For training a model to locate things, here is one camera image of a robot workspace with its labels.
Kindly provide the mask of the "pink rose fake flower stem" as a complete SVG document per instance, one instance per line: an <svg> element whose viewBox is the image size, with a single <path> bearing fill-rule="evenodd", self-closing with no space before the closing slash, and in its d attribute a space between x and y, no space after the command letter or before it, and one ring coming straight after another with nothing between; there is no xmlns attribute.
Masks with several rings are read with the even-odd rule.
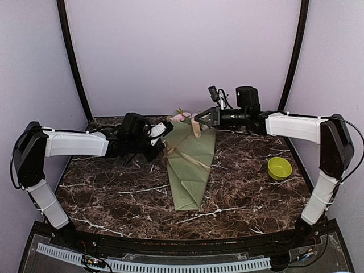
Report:
<svg viewBox="0 0 364 273"><path fill-rule="evenodd" d="M192 118L191 113L184 111L182 108L178 108L174 116L167 117L167 121L189 123L191 121L191 118Z"/></svg>

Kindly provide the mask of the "tan ribbon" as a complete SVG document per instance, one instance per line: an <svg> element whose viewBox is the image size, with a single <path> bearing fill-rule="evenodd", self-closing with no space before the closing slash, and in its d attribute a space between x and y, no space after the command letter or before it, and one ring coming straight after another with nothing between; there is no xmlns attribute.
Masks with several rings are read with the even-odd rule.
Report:
<svg viewBox="0 0 364 273"><path fill-rule="evenodd" d="M164 161L177 173L186 168L189 174L209 173L214 157L216 131L196 130L197 125L171 122L173 130L162 138Z"/></svg>

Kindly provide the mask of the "green and pink wrapping paper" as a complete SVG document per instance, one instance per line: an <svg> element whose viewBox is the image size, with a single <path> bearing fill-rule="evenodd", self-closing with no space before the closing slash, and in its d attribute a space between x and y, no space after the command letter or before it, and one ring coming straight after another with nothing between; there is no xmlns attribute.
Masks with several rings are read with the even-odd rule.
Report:
<svg viewBox="0 0 364 273"><path fill-rule="evenodd" d="M163 165L167 169L176 211L200 210L214 158L216 131L207 129L196 137L193 126L172 122L163 138Z"/></svg>

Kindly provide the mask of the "lime green plastic bowl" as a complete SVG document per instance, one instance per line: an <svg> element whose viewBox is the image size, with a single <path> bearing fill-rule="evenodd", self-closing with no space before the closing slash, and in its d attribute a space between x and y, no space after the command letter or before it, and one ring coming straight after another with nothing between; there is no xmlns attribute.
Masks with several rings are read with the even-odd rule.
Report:
<svg viewBox="0 0 364 273"><path fill-rule="evenodd" d="M276 181L285 180L292 174L292 171L291 164L284 158L273 157L268 161L268 174Z"/></svg>

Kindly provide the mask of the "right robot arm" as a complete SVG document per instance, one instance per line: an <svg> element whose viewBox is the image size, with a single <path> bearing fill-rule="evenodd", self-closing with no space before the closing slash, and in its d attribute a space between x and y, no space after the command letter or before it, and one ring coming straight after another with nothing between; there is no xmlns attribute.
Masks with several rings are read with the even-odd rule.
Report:
<svg viewBox="0 0 364 273"><path fill-rule="evenodd" d="M215 86L208 88L211 99L217 104L193 120L209 127L243 126L256 135L286 137L301 144L297 148L299 159L307 171L313 170L312 159L317 163L316 181L300 221L313 226L330 208L340 186L362 165L360 159L351 167L354 158L354 143L349 133L363 133L353 123L339 114L330 116L294 114L288 111L263 111L260 107L258 90L252 86L240 86L235 90L237 107L229 104L227 95ZM311 145L316 156L310 156L303 146Z"/></svg>

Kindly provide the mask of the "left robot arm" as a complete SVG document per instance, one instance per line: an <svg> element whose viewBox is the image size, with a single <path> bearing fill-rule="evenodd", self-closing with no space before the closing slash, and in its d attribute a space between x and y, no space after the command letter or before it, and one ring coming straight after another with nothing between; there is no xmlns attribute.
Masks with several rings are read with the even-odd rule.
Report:
<svg viewBox="0 0 364 273"><path fill-rule="evenodd" d="M68 248L80 244L80 235L49 185L44 170L47 159L90 156L92 158L124 158L128 165L141 154L153 161L164 149L162 141L173 130L163 120L153 125L137 113L127 113L120 124L94 130L66 130L30 122L15 141L9 164L10 180L17 190L26 191L36 209Z"/></svg>

